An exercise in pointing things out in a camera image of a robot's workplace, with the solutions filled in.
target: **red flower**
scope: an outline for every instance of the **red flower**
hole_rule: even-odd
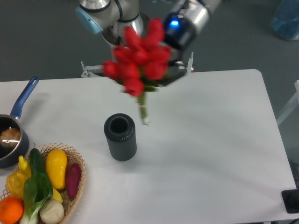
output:
[[[161,41],[163,41],[164,37],[165,31],[161,19],[156,18],[150,20],[147,35],[144,38],[142,45],[146,50],[150,51],[151,49],[156,47]]]
[[[126,45],[132,50],[141,48],[141,38],[132,27],[126,26],[124,30]]]
[[[144,66],[144,74],[148,79],[159,80],[163,78],[167,69],[166,62],[150,62]]]
[[[144,92],[143,82],[138,78],[126,78],[123,85],[125,86],[125,93],[138,97]]]
[[[157,47],[150,52],[150,60],[157,62],[167,62],[171,59],[170,47]]]
[[[149,61],[149,59],[150,59],[150,55],[143,48],[140,48],[139,50],[132,52],[132,60],[138,66],[145,66],[145,64]]]
[[[128,63],[132,58],[132,51],[121,45],[116,45],[113,49],[113,55],[119,63]]]
[[[133,62],[124,63],[121,65],[123,78],[140,78],[140,71],[137,65]]]
[[[121,78],[121,68],[118,63],[112,61],[104,61],[103,72],[105,76],[117,80]]]

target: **yellow pepper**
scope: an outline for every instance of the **yellow pepper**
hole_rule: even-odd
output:
[[[63,150],[53,149],[46,159],[46,172],[55,189],[65,188],[67,157]]]
[[[21,171],[15,171],[6,178],[6,185],[10,196],[20,199],[24,198],[24,186],[27,178]]]
[[[31,177],[31,169],[29,163],[24,160],[24,157],[22,155],[19,156],[19,169],[27,176]]]
[[[61,197],[61,194],[55,188],[53,188],[53,194],[52,194],[51,199],[57,200],[60,203],[64,202]]]

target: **vase opening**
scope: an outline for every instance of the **vase opening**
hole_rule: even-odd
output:
[[[128,125],[128,120],[126,118],[115,117],[110,123],[110,128],[114,133],[121,134],[127,131]]]

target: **gray floor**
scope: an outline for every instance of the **gray floor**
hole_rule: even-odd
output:
[[[279,0],[225,0],[187,49],[196,71],[257,69],[263,74],[273,111],[294,94],[299,80],[299,41],[277,38],[270,21]],[[149,17],[167,15],[171,4],[140,0]],[[101,64],[110,48],[78,21],[77,0],[0,2],[0,81],[78,78],[80,61]],[[279,127],[290,160],[299,163],[299,108]]]

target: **purple sweet potato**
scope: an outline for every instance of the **purple sweet potato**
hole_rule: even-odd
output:
[[[81,178],[81,168],[78,163],[73,163],[67,170],[65,188],[70,198],[75,198]]]

